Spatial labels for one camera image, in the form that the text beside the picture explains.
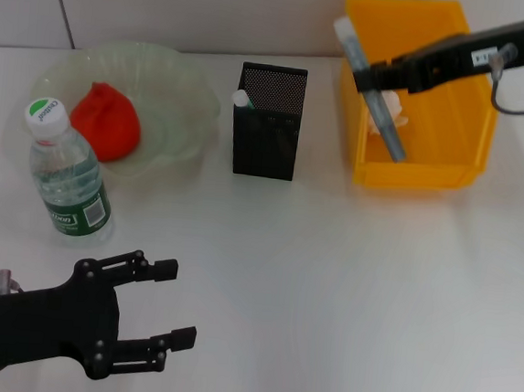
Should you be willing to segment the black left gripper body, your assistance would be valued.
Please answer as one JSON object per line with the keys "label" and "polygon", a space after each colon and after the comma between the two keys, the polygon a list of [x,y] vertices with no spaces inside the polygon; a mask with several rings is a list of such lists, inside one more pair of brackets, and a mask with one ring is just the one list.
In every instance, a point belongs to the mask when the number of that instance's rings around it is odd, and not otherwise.
{"label": "black left gripper body", "polygon": [[80,260],[60,286],[0,295],[0,366],[66,356],[107,377],[120,316],[107,265]]}

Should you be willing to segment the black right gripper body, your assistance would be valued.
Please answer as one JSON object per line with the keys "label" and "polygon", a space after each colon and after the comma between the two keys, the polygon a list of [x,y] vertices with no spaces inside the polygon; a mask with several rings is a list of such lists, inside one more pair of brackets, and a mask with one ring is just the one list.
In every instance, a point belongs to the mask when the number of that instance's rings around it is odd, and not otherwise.
{"label": "black right gripper body", "polygon": [[444,38],[408,56],[407,91],[427,91],[451,80],[481,75],[491,70],[488,60],[505,45],[516,55],[507,69],[524,67],[524,21],[472,34]]}

